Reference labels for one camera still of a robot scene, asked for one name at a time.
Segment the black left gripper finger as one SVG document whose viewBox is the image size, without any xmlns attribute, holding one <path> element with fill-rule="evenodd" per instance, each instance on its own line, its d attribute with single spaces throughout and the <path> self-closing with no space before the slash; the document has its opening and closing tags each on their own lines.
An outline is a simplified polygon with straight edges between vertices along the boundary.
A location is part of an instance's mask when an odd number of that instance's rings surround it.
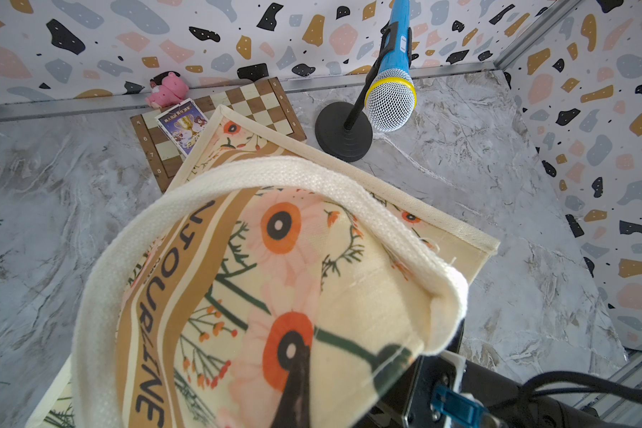
<svg viewBox="0 0 642 428">
<path fill-rule="evenodd" d="M 272 427 L 310 427 L 310 347 L 295 346 L 292 358 L 283 353 L 288 374 Z"/>
</svg>

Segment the cream floral canvas tote bag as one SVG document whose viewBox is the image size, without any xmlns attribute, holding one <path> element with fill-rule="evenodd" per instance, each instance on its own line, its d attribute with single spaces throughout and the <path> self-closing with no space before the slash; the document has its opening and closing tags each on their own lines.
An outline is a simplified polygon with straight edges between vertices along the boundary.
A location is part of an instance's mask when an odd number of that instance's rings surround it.
<svg viewBox="0 0 642 428">
<path fill-rule="evenodd" d="M 267 143 L 214 160 L 231 119 Z M 482 231 L 221 106 L 167 192 L 96 262 L 30 427 L 272 427 L 295 346 L 310 427 L 347 427 L 453 341 L 499 248 Z"/>
</svg>

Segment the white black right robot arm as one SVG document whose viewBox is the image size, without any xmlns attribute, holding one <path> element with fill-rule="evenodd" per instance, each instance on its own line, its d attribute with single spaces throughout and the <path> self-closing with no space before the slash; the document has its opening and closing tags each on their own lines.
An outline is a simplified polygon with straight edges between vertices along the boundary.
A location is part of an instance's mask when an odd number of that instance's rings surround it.
<svg viewBox="0 0 642 428">
<path fill-rule="evenodd" d="M 633 427 L 642 385 L 552 371 L 516 383 L 459 355 L 420 357 L 359 427 Z"/>
</svg>

